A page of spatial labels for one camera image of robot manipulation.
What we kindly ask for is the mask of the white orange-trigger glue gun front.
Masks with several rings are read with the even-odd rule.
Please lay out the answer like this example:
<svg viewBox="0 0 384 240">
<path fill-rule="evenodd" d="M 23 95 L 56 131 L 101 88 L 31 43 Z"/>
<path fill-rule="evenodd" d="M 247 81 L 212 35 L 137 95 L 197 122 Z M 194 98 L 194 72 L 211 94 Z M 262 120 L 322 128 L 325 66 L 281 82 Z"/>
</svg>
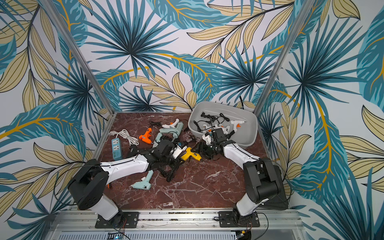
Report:
<svg viewBox="0 0 384 240">
<path fill-rule="evenodd" d="M 213 129 L 214 129 L 214 128 L 213 128 L 212 126 L 203 125 L 202 133 L 203 133 L 203 134 L 210 133 Z"/>
</svg>

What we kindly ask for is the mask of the yellow glue gun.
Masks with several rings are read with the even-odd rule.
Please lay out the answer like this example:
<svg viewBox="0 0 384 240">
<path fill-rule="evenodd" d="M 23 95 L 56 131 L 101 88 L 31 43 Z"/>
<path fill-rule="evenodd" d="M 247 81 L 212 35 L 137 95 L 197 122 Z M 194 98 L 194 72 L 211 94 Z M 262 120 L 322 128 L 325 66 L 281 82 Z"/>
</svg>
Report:
<svg viewBox="0 0 384 240">
<path fill-rule="evenodd" d="M 184 160 L 184 161 L 188 160 L 189 158 L 193 158 L 196 161 L 201 161 L 202 160 L 202 157 L 199 154 L 192 152 L 192 148 L 191 147 L 188 147 L 186 149 L 186 153 L 181 156 L 181 159 Z"/>
</svg>

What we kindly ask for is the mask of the mint green large glue gun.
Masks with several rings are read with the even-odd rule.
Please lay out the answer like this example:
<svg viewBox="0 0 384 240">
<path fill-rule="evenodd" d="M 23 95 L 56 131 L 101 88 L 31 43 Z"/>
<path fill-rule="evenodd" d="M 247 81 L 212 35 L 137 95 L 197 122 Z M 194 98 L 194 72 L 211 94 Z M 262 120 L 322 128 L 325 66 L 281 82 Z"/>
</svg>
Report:
<svg viewBox="0 0 384 240">
<path fill-rule="evenodd" d="M 153 147 L 156 147 L 160 141 L 161 137 L 165 134 L 172 134 L 173 138 L 172 140 L 175 140 L 181 135 L 181 132 L 183 130 L 184 124 L 182 122 L 179 122 L 175 128 L 165 128 L 165 129 L 160 129 L 159 133 L 155 137 L 155 141 L 153 143 Z"/>
</svg>

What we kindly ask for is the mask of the mint green small glue gun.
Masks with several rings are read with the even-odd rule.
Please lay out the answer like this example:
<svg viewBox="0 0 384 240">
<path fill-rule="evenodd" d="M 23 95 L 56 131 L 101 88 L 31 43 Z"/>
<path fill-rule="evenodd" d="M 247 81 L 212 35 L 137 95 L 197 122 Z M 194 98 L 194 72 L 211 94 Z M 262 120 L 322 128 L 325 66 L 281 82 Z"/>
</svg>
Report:
<svg viewBox="0 0 384 240">
<path fill-rule="evenodd" d="M 153 170 L 148 171 L 148 174 L 145 178 L 142 178 L 142 180 L 140 182 L 134 183 L 133 185 L 131 185 L 131 187 L 133 189 L 138 189 L 138 190 L 149 190 L 152 186 L 150 181 L 151 181 L 153 174 L 154 174 Z"/>
</svg>

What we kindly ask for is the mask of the white small glue gun pair-left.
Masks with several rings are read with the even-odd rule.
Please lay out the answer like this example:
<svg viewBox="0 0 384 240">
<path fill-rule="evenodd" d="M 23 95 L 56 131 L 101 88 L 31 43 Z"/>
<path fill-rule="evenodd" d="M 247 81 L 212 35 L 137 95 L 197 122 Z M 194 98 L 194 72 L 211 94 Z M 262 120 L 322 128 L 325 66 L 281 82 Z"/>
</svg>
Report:
<svg viewBox="0 0 384 240">
<path fill-rule="evenodd" d="M 234 130 L 236 130 L 237 127 L 239 127 L 240 125 L 242 125 L 244 123 L 245 123 L 245 121 L 243 121 L 243 120 L 233 120 L 233 121 L 231 121 L 231 125 L 233 125 Z"/>
</svg>

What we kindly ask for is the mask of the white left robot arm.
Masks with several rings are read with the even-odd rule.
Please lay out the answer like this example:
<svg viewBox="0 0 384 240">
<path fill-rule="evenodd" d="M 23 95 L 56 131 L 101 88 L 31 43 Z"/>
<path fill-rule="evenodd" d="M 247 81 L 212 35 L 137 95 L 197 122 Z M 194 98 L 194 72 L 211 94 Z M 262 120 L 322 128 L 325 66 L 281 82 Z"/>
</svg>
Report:
<svg viewBox="0 0 384 240">
<path fill-rule="evenodd" d="M 105 194 L 105 187 L 113 181 L 161 167 L 179 160 L 183 148 L 169 140 L 162 140 L 149 150 L 137 150 L 131 157 L 114 162 L 92 159 L 69 181 L 68 190 L 79 210 L 97 213 L 113 227 L 121 225 L 122 210 Z"/>
</svg>

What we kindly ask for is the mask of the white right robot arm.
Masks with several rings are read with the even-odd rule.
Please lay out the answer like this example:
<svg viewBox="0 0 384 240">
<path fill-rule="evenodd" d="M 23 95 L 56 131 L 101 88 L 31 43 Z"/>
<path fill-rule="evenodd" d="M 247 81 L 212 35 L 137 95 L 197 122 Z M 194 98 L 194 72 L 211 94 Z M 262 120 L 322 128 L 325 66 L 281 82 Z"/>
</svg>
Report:
<svg viewBox="0 0 384 240">
<path fill-rule="evenodd" d="M 260 205 L 284 191 L 279 167 L 269 159 L 244 150 L 229 135 L 224 134 L 222 129 L 202 135 L 201 151 L 210 158 L 222 155 L 243 170 L 246 193 L 235 207 L 235 213 L 241 217 L 251 215 Z"/>
</svg>

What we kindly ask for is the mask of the orange small glue gun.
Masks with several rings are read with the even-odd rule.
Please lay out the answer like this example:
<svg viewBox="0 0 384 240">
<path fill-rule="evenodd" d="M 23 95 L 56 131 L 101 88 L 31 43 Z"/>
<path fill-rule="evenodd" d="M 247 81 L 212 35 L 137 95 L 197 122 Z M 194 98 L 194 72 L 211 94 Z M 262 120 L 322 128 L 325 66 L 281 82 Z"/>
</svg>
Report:
<svg viewBox="0 0 384 240">
<path fill-rule="evenodd" d="M 139 136 L 139 139 L 142 141 L 142 142 L 144 142 L 144 143 L 146 143 L 146 144 L 152 144 L 152 141 L 151 141 L 151 139 L 150 139 L 150 137 L 152 136 L 151 135 L 151 132 L 152 132 L 152 129 L 151 128 L 148 128 L 147 130 L 146 130 L 146 132 L 143 134 L 143 135 L 140 135 Z"/>
</svg>

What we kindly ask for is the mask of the grey plastic storage box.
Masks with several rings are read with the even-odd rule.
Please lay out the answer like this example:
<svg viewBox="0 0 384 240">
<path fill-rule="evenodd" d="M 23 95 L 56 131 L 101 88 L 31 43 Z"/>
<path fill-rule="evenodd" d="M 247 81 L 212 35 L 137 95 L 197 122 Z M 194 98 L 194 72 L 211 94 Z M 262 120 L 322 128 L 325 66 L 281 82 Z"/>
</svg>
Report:
<svg viewBox="0 0 384 240">
<path fill-rule="evenodd" d="M 205 115 L 217 117 L 219 117 L 220 114 L 223 114 L 230 120 L 225 121 L 225 119 L 219 118 L 217 121 L 210 122 L 210 119 L 201 117 L 202 113 L 205 113 Z M 244 123 L 232 125 L 231 121 L 244 121 Z M 234 126 L 237 128 L 237 131 L 232 135 L 231 140 L 235 141 L 242 148 L 247 148 L 253 145 L 257 138 L 258 120 L 256 115 L 254 115 L 252 112 L 220 103 L 198 103 L 192 111 L 188 121 L 189 129 L 194 134 L 194 136 L 198 138 L 203 136 L 203 133 L 199 132 L 198 129 L 204 130 L 204 125 L 210 127 L 212 125 L 220 124 L 224 127 L 229 126 L 230 131 L 234 129 Z"/>
</svg>

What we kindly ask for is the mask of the blue white power strip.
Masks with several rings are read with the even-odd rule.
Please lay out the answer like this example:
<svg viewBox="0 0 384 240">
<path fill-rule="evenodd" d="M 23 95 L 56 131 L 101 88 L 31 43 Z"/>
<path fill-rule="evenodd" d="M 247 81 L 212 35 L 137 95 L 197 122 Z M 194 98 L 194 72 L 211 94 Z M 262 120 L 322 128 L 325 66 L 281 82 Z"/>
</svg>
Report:
<svg viewBox="0 0 384 240">
<path fill-rule="evenodd" d="M 112 139 L 111 144 L 112 144 L 112 155 L 113 155 L 114 161 L 122 160 L 123 154 L 122 154 L 120 139 L 119 138 Z"/>
</svg>

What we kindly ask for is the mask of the aluminium front rail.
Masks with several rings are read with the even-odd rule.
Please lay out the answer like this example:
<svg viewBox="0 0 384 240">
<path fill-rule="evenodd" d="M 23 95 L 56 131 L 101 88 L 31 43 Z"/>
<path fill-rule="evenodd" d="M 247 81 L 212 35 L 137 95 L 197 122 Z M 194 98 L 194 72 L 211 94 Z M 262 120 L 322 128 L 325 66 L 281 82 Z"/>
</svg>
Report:
<svg viewBox="0 0 384 240">
<path fill-rule="evenodd" d="M 230 220 L 232 209 L 149 209 L 125 211 L 112 228 L 90 211 L 65 211 L 47 240 L 308 240 L 296 210 L 258 209 L 245 223 Z"/>
</svg>

